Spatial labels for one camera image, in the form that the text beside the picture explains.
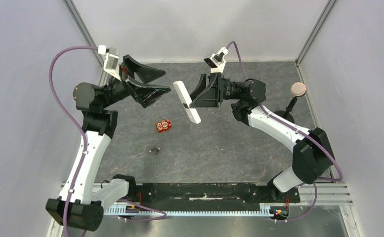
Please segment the white remote control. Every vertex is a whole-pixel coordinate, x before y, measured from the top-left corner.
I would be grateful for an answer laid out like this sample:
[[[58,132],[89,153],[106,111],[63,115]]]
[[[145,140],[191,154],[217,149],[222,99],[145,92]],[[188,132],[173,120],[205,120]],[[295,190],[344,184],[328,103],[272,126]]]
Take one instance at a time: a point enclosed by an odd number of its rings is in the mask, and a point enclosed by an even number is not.
[[[195,124],[199,124],[201,122],[201,118],[197,110],[190,107],[192,100],[183,81],[180,81],[180,80],[175,81],[173,83],[173,86],[190,121]]]

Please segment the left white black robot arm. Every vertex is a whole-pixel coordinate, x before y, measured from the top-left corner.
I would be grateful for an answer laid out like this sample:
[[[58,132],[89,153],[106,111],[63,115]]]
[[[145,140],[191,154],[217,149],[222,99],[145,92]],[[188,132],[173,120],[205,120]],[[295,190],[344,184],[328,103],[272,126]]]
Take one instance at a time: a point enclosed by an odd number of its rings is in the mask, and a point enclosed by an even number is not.
[[[166,72],[135,61],[125,55],[121,64],[112,68],[114,74],[104,86],[79,83],[73,91],[76,109],[83,114],[81,143],[74,165],[57,198],[50,198],[46,211],[65,229],[76,228],[94,232],[100,226],[104,212],[120,199],[133,201],[137,197],[133,176],[117,174],[109,183],[94,192],[94,182],[103,155],[117,127],[118,112],[109,107],[131,97],[146,108],[170,87],[155,85]]]

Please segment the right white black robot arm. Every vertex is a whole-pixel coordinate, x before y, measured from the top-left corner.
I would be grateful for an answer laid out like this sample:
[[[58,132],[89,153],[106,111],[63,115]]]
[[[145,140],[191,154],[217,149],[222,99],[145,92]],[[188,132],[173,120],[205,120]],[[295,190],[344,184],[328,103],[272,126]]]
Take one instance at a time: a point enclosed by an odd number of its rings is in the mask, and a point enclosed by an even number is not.
[[[313,184],[336,163],[326,132],[317,127],[308,129],[270,111],[266,84],[256,80],[231,81],[221,73],[202,74],[198,85],[185,95],[185,108],[217,108],[224,100],[231,105],[234,118],[276,139],[292,152],[292,166],[269,181],[268,196],[281,201],[288,191],[300,184]]]

